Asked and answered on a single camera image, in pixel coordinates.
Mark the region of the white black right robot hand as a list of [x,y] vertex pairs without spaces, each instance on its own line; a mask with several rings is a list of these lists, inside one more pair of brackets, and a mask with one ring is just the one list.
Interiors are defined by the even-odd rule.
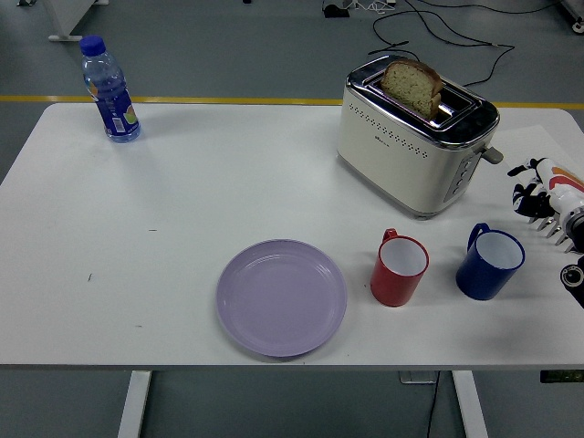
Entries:
[[507,175],[534,171],[527,186],[518,183],[512,195],[514,210],[529,218],[556,217],[567,230],[583,218],[583,181],[549,158],[529,159]]

